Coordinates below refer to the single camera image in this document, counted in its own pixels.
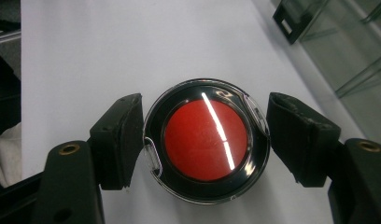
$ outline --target white table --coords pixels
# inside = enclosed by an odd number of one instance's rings
[[[89,129],[120,97],[160,94],[212,77],[248,92],[266,111],[280,91],[319,110],[282,49],[269,0],[30,0],[22,13],[23,177],[48,152]],[[132,185],[103,191],[106,223],[332,223],[327,188],[304,189],[271,153],[260,180],[220,205],[186,203],[153,179],[141,154]]]

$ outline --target white cloth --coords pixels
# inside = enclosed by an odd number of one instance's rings
[[[0,135],[0,184],[21,181],[21,123]]]

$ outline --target blush compact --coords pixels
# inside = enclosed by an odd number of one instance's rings
[[[234,85],[193,79],[165,92],[144,127],[154,178],[177,197],[223,203],[247,191],[269,157],[267,122],[258,105]]]

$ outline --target red blush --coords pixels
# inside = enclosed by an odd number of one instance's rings
[[[205,97],[173,114],[164,143],[169,160],[183,175],[213,181],[241,163],[247,151],[247,131],[231,107]]]

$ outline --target circular container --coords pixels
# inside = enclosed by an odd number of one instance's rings
[[[151,173],[169,192],[200,204],[223,203],[247,191],[268,161],[267,122],[234,85],[193,79],[165,92],[144,127]]]

